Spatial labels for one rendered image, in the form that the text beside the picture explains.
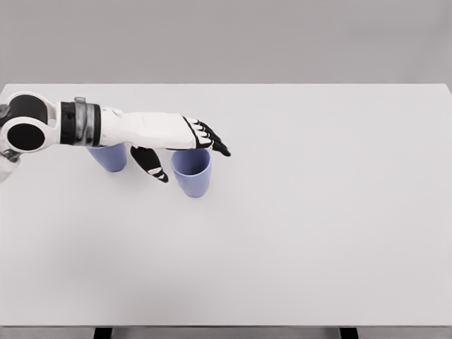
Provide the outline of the lavender blue cup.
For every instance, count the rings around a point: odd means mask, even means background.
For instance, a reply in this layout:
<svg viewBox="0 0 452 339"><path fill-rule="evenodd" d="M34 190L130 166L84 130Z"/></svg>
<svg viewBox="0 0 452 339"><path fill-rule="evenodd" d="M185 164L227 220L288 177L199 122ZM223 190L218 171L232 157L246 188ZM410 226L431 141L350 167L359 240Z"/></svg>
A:
<svg viewBox="0 0 452 339"><path fill-rule="evenodd" d="M179 186L187 196L199 198L207 192L212 160L206 149L175 151L171 156L171 166Z"/></svg>
<svg viewBox="0 0 452 339"><path fill-rule="evenodd" d="M93 159L108 172L120 172L127 164L124 143L88 147L87 150Z"/></svg>

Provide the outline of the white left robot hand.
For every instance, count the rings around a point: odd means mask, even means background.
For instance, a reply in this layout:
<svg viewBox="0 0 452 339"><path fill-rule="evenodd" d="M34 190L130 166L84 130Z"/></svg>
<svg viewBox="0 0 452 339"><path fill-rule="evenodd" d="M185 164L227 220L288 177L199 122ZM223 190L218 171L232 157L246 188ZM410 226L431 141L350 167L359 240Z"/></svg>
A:
<svg viewBox="0 0 452 339"><path fill-rule="evenodd" d="M133 112L127 114L131 124L131 157L147 174L163 183L168 176L162 168L157 149L209 149L231 156L221 138L204 122L175 113Z"/></svg>

